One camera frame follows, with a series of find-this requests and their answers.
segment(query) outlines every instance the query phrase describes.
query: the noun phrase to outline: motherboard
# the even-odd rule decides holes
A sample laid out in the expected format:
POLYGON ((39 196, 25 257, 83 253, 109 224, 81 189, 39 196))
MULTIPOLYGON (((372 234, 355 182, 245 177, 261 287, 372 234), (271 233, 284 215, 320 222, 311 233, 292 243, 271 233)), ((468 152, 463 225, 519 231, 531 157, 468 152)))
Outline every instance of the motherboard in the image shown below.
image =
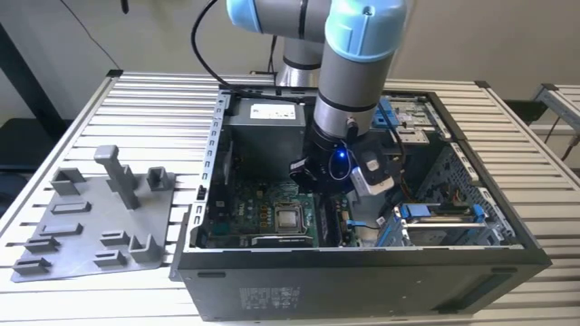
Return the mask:
POLYGON ((240 181, 235 189, 229 217, 211 225, 216 247, 319 246, 312 194, 291 181, 240 181))

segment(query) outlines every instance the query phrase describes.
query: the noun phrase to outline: regulatory label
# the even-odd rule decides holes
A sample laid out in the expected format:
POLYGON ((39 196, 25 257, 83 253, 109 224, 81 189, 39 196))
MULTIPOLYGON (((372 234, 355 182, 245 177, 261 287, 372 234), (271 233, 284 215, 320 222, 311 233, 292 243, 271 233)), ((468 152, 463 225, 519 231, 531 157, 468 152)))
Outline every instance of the regulatory label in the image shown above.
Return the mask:
POLYGON ((397 119, 403 121, 413 121, 413 116, 407 113, 401 113, 397 114, 397 119))
POLYGON ((239 294, 245 310, 296 309, 300 287, 243 287, 239 294))
POLYGON ((296 108, 288 104, 255 104, 251 109, 251 119, 295 120, 296 108))

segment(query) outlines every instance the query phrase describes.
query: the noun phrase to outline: metal slatted table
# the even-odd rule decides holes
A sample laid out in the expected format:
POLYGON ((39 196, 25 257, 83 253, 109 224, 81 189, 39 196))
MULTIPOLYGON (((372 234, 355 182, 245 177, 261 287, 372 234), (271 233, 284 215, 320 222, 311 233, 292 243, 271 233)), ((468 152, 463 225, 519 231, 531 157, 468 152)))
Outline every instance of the metal slatted table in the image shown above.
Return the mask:
MULTIPOLYGON (((260 76, 225 76, 235 84, 271 84, 260 76)), ((473 82, 391 79, 391 90, 436 92, 471 146, 553 266, 473 316, 261 322, 265 325, 580 325, 580 180, 489 88, 473 82)), ((128 73, 108 77, 60 143, 0 219, 0 321, 15 325, 199 325, 181 283, 168 279, 177 233, 208 136, 215 80, 205 75, 128 73), (116 144, 120 160, 144 173, 164 166, 177 174, 165 263, 160 269, 15 284, 20 257, 52 197, 48 180, 60 167, 104 175, 92 161, 99 145, 116 144)))
POLYGON ((536 101, 541 101, 580 134, 580 86, 543 84, 536 101))

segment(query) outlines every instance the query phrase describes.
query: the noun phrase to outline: robotic arm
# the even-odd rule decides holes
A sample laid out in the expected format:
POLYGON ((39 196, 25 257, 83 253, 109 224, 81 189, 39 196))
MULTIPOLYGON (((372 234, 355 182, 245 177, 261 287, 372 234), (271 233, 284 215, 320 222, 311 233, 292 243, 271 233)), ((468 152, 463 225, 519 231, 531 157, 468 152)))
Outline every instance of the robotic arm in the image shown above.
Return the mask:
POLYGON ((325 192, 344 191, 345 183, 360 195, 393 187, 400 165, 367 132, 403 35, 405 1, 228 0, 228 14, 249 31, 324 43, 312 148, 291 164, 291 177, 325 192))

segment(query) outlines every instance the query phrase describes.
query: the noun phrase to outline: light blue joint cover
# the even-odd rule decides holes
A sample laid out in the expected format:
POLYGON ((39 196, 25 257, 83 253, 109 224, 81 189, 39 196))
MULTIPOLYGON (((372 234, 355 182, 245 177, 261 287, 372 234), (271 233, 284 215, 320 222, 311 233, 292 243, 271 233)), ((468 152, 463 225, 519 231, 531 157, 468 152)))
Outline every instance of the light blue joint cover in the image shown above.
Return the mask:
POLYGON ((332 0, 324 34, 329 47, 347 60, 375 62, 400 44, 405 0, 332 0))
POLYGON ((227 6, 232 24, 249 32, 261 33, 253 0, 228 0, 227 6))

